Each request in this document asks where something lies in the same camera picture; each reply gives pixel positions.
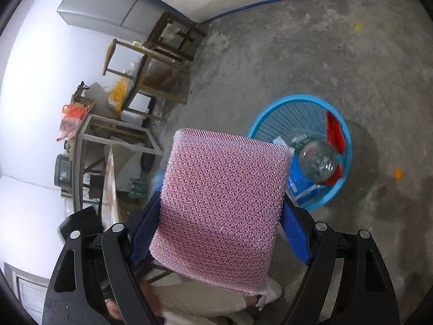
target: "yellow object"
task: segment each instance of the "yellow object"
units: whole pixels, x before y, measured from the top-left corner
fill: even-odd
[[[143,45],[141,44],[140,41],[135,41],[135,42],[133,42],[133,46],[143,48]]]
[[[127,86],[128,86],[128,79],[123,77],[121,80],[119,80],[116,83],[116,85],[114,86],[113,90],[110,93],[110,99],[116,103],[114,109],[117,112],[118,116],[120,116],[120,113],[122,112],[122,104],[123,104],[123,99],[125,99]]]
[[[396,181],[402,179],[403,176],[404,176],[404,175],[403,175],[403,170],[401,170],[401,169],[399,169],[399,168],[396,168],[396,169],[394,170],[394,175],[395,175],[395,180],[396,180]]]

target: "wooden chair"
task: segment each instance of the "wooden chair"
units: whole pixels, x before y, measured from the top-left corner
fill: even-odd
[[[178,23],[180,25],[183,25],[188,28],[188,31],[186,33],[183,33],[181,31],[178,31],[176,34],[178,36],[181,36],[183,38],[182,42],[180,43],[179,47],[174,47],[173,45],[169,45],[164,42],[163,38],[163,32],[165,28],[169,24]],[[191,23],[188,21],[185,21],[167,11],[165,11],[161,18],[156,23],[153,30],[150,32],[150,35],[147,39],[148,44],[150,45],[156,45],[156,48],[154,49],[156,52],[159,52],[162,55],[165,55],[167,57],[172,58],[173,60],[183,62],[183,59],[188,61],[194,61],[194,57],[192,55],[189,55],[182,51],[182,48],[185,46],[186,42],[194,42],[194,38],[191,36],[192,33],[196,33],[202,37],[206,36],[206,33],[202,32],[200,29],[198,29],[195,25],[195,23]]]
[[[127,73],[119,72],[117,70],[113,70],[111,68],[108,68],[110,61],[111,61],[111,58],[114,55],[114,51],[116,51],[116,45],[121,45],[123,47],[137,51],[140,54],[144,55],[140,65],[139,65],[139,67],[136,70],[134,75],[129,75]],[[141,115],[143,117],[148,117],[150,119],[156,119],[156,120],[162,121],[164,119],[161,117],[152,115],[150,113],[144,113],[142,111],[137,111],[135,109],[129,108],[129,105],[133,101],[135,95],[138,93],[140,93],[142,95],[147,95],[147,96],[158,96],[158,97],[162,97],[164,99],[168,99],[170,101],[174,101],[176,103],[186,104],[185,99],[181,99],[181,98],[174,96],[168,92],[165,92],[165,91],[159,90],[159,89],[155,89],[155,88],[145,84],[145,78],[146,78],[147,71],[148,71],[148,68],[150,65],[150,61],[153,58],[156,60],[159,60],[159,61],[163,62],[164,64],[167,64],[171,67],[177,68],[181,72],[185,72],[185,73],[190,72],[187,68],[185,68],[185,67],[183,67],[177,63],[172,62],[171,60],[167,59],[164,56],[159,55],[158,53],[156,53],[154,51],[151,51],[151,50],[145,49],[145,48],[141,48],[141,47],[136,47],[136,46],[130,45],[128,43],[124,43],[122,41],[119,41],[117,39],[113,39],[113,42],[111,43],[111,45],[108,47],[108,50],[107,50],[107,56],[105,57],[105,64],[104,64],[104,69],[103,69],[102,75],[104,76],[107,74],[107,72],[110,72],[110,73],[116,74],[116,75],[121,76],[121,77],[125,77],[125,78],[130,80],[129,82],[132,86],[132,90],[131,90],[130,94],[126,97],[126,99],[124,100],[124,102],[122,104],[122,110],[129,111],[131,113],[135,113],[135,114]]]

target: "metal bolt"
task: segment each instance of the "metal bolt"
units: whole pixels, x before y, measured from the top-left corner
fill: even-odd
[[[370,238],[371,234],[367,230],[360,230],[359,234],[362,238],[365,238],[366,240]]]
[[[74,240],[80,236],[80,232],[79,231],[72,231],[70,236]]]
[[[319,231],[326,231],[326,229],[328,228],[328,226],[324,222],[318,222],[318,223],[316,223],[316,228]]]
[[[121,223],[116,223],[113,226],[113,232],[120,232],[121,230],[123,230],[123,225]]]

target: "red plastic bag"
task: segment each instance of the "red plastic bag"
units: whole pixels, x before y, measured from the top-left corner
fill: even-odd
[[[86,116],[87,113],[87,106],[77,106],[77,105],[65,105],[63,106],[63,109],[61,110],[63,113],[63,118],[78,118],[83,119],[84,116]]]
[[[57,138],[57,141],[60,141],[65,138],[75,137],[82,122],[83,121],[81,121],[76,117],[68,117],[63,119],[60,122],[60,136]]]

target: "laundry basket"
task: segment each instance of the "laundry basket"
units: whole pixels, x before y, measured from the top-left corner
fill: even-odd
[[[262,111],[248,133],[249,138],[272,142],[281,137],[288,145],[301,134],[308,134],[315,139],[326,140],[326,111],[330,111],[338,120],[346,141],[339,163],[343,167],[343,176],[334,186],[322,187],[308,202],[301,207],[316,209],[329,202],[340,190],[350,171],[352,162],[352,141],[349,130],[338,111],[326,101],[309,95],[291,95],[275,101]]]

